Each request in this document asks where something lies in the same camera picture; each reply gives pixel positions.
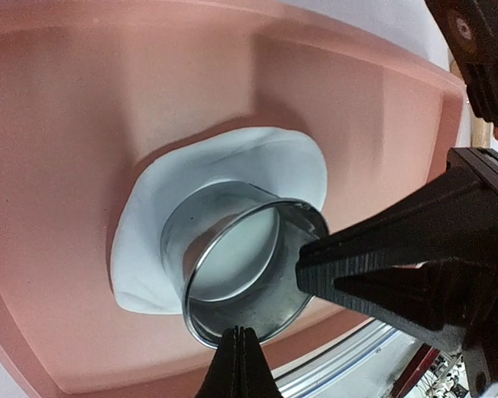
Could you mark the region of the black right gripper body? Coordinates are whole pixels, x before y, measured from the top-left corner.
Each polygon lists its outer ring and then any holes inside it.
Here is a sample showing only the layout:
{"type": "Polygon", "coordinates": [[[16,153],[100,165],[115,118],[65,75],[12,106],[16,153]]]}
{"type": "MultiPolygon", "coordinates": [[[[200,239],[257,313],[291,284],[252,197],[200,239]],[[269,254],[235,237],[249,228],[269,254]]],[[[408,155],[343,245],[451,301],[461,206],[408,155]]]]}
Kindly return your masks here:
{"type": "Polygon", "coordinates": [[[428,0],[476,117],[498,127],[498,1],[428,0]]]}

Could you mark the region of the white dough piece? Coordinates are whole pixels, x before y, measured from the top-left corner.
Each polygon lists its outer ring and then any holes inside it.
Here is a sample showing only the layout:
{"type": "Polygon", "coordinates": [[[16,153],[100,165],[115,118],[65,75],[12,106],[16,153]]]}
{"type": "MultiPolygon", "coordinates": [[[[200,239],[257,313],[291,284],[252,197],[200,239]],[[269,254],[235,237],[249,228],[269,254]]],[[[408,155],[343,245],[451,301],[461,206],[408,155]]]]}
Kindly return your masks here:
{"type": "Polygon", "coordinates": [[[321,210],[328,173],[314,139],[277,127],[235,129],[155,159],[136,180],[112,242],[110,278],[121,308],[153,315],[182,313],[180,290],[161,255],[161,232],[183,200],[230,180],[321,210]]]}

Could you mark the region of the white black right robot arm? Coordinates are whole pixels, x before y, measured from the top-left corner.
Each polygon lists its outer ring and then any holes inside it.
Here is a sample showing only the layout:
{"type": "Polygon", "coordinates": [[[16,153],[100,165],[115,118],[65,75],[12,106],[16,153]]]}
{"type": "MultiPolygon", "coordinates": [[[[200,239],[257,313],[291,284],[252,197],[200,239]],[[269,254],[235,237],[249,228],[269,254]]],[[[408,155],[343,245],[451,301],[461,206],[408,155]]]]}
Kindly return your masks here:
{"type": "Polygon", "coordinates": [[[305,245],[301,291],[460,352],[470,393],[498,396],[498,153],[452,148],[446,171],[385,211],[305,245]]]}

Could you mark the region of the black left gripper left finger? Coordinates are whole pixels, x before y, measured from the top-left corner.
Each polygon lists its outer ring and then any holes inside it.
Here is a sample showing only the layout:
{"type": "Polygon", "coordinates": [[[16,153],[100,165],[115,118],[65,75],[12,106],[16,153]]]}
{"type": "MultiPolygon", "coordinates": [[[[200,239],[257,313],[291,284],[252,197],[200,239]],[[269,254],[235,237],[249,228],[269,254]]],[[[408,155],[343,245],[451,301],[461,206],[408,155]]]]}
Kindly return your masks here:
{"type": "Polygon", "coordinates": [[[239,332],[238,326],[223,332],[196,398],[239,396],[239,332]]]}

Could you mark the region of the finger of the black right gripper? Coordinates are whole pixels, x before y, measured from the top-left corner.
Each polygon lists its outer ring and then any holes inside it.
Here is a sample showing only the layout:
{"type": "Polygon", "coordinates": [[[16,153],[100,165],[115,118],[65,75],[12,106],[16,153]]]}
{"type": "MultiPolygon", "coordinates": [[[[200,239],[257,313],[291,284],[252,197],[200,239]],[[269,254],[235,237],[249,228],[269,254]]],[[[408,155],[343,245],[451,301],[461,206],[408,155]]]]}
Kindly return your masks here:
{"type": "Polygon", "coordinates": [[[498,152],[451,149],[427,185],[305,245],[295,273],[301,291],[430,345],[498,353],[498,152]]]}

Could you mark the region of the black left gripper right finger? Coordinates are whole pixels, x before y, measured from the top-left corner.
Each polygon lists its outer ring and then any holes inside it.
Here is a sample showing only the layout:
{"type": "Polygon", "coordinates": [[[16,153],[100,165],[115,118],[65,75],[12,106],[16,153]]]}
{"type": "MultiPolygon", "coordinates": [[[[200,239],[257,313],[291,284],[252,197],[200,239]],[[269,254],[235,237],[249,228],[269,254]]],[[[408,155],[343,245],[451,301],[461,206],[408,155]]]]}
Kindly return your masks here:
{"type": "Polygon", "coordinates": [[[239,338],[239,396],[280,397],[255,331],[240,328],[239,338]]]}

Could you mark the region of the wooden rolling pin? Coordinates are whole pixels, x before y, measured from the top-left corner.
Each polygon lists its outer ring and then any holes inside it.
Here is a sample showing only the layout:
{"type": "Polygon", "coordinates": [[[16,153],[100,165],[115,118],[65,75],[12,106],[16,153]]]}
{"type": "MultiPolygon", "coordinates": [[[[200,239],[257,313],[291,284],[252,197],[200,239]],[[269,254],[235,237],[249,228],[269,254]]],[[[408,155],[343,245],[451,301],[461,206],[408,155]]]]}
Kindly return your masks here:
{"type": "Polygon", "coordinates": [[[465,97],[456,146],[460,148],[489,148],[491,146],[491,129],[491,124],[474,115],[470,100],[465,97]]]}

